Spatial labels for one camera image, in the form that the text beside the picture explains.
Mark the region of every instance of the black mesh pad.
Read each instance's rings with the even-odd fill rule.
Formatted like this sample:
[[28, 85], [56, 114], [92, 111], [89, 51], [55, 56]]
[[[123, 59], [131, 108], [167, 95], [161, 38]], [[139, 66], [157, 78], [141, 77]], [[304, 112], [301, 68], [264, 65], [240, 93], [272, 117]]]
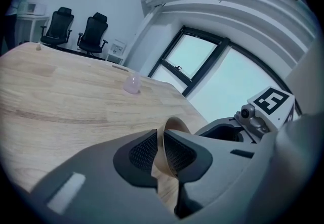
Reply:
[[113, 165], [128, 183], [138, 187], [157, 189], [157, 181], [151, 176], [157, 153], [157, 131], [151, 130], [117, 150]]
[[151, 174], [156, 153], [157, 139], [156, 134], [154, 133], [145, 141], [132, 148], [129, 157], [134, 166], [148, 174]]
[[172, 136], [167, 135], [164, 144], [169, 168], [175, 176], [178, 176], [178, 172], [185, 169], [197, 157], [193, 149], [177, 141]]

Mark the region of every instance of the wood grain surface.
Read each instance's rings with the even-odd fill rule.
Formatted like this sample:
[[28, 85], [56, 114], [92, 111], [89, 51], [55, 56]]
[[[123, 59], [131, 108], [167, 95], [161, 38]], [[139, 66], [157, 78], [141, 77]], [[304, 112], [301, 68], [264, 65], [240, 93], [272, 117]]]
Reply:
[[[78, 151], [134, 132], [159, 128], [170, 116], [191, 133], [207, 124], [170, 84], [141, 78], [140, 93], [123, 83], [132, 70], [110, 62], [25, 43], [0, 58], [1, 162], [30, 191]], [[177, 180], [159, 172], [158, 194], [173, 211]]]

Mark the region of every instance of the chair armrest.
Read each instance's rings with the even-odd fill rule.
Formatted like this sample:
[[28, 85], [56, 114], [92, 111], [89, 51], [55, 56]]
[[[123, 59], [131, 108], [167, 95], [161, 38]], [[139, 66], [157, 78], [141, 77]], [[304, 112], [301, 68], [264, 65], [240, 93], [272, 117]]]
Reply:
[[103, 40], [103, 44], [101, 46], [101, 49], [105, 46], [105, 44], [108, 43], [106, 40]]
[[47, 26], [41, 26], [41, 29], [42, 29], [42, 37], [44, 36], [44, 30], [45, 28], [47, 28]]
[[77, 44], [79, 46], [79, 43], [80, 43], [80, 39], [81, 39], [81, 36], [83, 35], [83, 33], [79, 32], [79, 39], [77, 39]]
[[69, 41], [69, 37], [70, 37], [71, 32], [72, 32], [72, 30], [68, 30], [68, 34], [67, 34], [67, 38], [66, 38], [65, 43], [67, 43]]

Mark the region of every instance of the office chair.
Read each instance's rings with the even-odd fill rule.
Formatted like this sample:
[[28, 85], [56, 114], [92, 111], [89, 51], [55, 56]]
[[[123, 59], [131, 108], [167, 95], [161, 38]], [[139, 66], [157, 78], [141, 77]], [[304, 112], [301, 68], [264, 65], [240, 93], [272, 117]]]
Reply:
[[70, 33], [72, 32], [72, 30], [68, 30], [68, 28], [74, 19], [74, 15], [72, 15], [71, 12], [72, 9], [64, 7], [55, 11], [46, 35], [44, 35], [44, 29], [46, 26], [41, 26], [42, 37], [40, 38], [40, 41], [55, 49], [58, 48], [57, 45], [67, 43]]
[[102, 53], [102, 48], [108, 42], [103, 40], [103, 44], [100, 47], [100, 40], [107, 28], [107, 17], [100, 13], [95, 13], [93, 17], [88, 18], [85, 33], [79, 33], [77, 45], [86, 51], [87, 55], [90, 53]]

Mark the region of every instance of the gray robot arm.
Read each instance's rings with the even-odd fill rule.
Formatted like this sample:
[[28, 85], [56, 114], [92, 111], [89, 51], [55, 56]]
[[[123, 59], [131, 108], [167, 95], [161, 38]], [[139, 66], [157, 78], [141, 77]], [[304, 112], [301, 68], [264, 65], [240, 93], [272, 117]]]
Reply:
[[35, 186], [28, 195], [31, 205], [49, 223], [271, 220], [311, 177], [323, 147], [324, 114], [289, 122], [294, 99], [273, 96], [270, 88], [234, 117], [194, 135], [165, 131], [168, 165], [179, 180], [176, 215], [158, 198], [157, 182], [150, 175], [156, 130], [80, 151]]

